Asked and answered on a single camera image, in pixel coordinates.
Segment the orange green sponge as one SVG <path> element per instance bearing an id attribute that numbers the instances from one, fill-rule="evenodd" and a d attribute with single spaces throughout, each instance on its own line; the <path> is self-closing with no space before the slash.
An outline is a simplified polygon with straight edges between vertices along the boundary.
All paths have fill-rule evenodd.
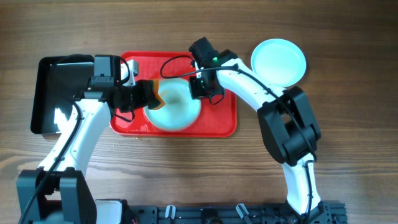
<path id="1" fill-rule="evenodd" d="M 149 110 L 159 110 L 165 106 L 165 101 L 159 95 L 159 87 L 159 80 L 150 80 L 149 104 L 147 105 Z"/>

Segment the light blue plate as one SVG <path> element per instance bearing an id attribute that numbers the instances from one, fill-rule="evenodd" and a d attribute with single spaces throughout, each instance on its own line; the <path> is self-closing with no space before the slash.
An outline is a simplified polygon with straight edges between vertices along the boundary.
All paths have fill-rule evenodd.
<path id="1" fill-rule="evenodd" d="M 287 88 L 304 77 L 307 60 L 302 50 L 293 42 L 268 39 L 253 50 L 251 68 L 269 83 Z"/>
<path id="2" fill-rule="evenodd" d="M 201 111 L 201 101 L 194 100 L 185 79 L 160 80 L 159 96 L 165 105 L 158 110 L 144 108 L 147 119 L 164 131 L 181 131 L 193 124 Z"/>

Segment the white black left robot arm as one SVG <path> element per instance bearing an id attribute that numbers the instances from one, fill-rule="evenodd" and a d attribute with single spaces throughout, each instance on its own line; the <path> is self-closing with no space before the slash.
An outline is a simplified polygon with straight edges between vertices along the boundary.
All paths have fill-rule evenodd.
<path id="1" fill-rule="evenodd" d="M 61 136 L 34 170 L 17 178 L 21 223 L 137 223 L 125 200 L 93 198 L 85 174 L 96 143 L 113 118 L 163 106 L 155 80 L 136 80 L 139 64 L 116 55 L 55 57 L 48 93 L 72 106 Z"/>

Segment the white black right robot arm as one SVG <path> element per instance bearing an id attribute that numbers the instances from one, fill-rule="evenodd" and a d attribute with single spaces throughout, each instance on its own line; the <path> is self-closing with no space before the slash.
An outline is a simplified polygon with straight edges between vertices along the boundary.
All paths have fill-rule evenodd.
<path id="1" fill-rule="evenodd" d="M 195 41 L 189 52 L 195 67 L 189 79 L 193 98 L 229 90 L 257 113 L 263 143 L 284 171 L 289 217 L 299 223 L 314 221 L 322 204 L 314 174 L 321 132 L 304 91 L 295 83 L 270 82 L 234 52 L 214 49 L 206 37 Z"/>

